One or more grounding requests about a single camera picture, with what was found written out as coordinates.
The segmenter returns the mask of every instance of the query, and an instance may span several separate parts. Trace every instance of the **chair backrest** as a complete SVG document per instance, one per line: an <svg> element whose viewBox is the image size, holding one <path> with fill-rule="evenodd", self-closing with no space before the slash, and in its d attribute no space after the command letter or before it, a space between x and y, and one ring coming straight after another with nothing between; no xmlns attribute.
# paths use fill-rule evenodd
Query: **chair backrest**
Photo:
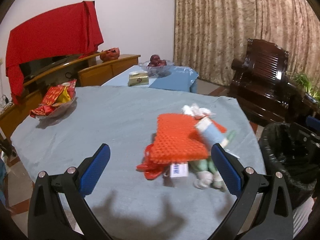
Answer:
<svg viewBox="0 0 320 240"><path fill-rule="evenodd" d="M253 78L275 85L285 76L289 53L278 45L264 41L248 39L245 64Z"/></svg>

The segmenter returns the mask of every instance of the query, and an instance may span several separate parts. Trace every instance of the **blue gripper pad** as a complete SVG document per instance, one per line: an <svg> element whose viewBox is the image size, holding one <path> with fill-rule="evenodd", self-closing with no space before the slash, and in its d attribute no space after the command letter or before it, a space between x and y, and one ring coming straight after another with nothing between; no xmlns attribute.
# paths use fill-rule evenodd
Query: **blue gripper pad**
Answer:
<svg viewBox="0 0 320 240"><path fill-rule="evenodd" d="M240 162L237 160L237 158L226 153L218 143L214 144L211 148L211 158L221 177L223 178L223 181L227 185L229 192L239 198L242 192L242 186L244 184L244 178L241 173L244 168ZM233 161L232 158L234 158L234 164L236 164L235 166L237 167L234 167L230 163L229 160Z"/></svg>
<svg viewBox="0 0 320 240"><path fill-rule="evenodd" d="M306 125L320 131L320 121L312 116L308 116L306 119Z"/></svg>
<svg viewBox="0 0 320 240"><path fill-rule="evenodd" d="M107 144L102 144L93 157L91 164L83 173L80 179L79 193L82 197L90 195L96 186L104 168L110 160L110 148Z"/></svg>

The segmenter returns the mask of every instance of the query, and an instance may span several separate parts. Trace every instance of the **orange knitted cloth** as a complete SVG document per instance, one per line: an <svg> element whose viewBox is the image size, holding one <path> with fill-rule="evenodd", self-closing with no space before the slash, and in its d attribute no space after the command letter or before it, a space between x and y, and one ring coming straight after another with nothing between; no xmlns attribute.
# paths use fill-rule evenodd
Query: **orange knitted cloth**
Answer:
<svg viewBox="0 0 320 240"><path fill-rule="evenodd" d="M198 121L185 114L161 114L149 157L154 163L183 163L203 160L208 150L194 127ZM221 132L226 129L214 122Z"/></svg>

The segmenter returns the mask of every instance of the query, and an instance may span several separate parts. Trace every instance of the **white wall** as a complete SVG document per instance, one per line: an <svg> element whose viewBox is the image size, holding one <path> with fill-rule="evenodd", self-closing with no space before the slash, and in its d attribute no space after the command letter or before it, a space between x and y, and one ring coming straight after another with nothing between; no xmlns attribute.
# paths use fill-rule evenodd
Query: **white wall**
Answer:
<svg viewBox="0 0 320 240"><path fill-rule="evenodd" d="M1 86L10 97L5 76L5 54L9 32L17 25L45 11L83 0L15 0L0 24ZM99 50L119 47L122 54L152 54L173 59L174 0L95 0L104 43Z"/></svg>

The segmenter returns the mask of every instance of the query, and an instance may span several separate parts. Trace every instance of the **potted plant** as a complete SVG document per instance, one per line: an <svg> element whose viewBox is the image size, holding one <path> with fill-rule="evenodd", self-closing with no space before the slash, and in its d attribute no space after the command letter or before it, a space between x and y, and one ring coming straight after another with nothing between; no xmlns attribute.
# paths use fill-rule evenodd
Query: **potted plant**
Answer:
<svg viewBox="0 0 320 240"><path fill-rule="evenodd" d="M312 86L310 79L305 73L294 73L292 78L295 82L297 82L298 85L305 88L307 98L309 98L314 103L319 104L320 92L316 87Z"/></svg>

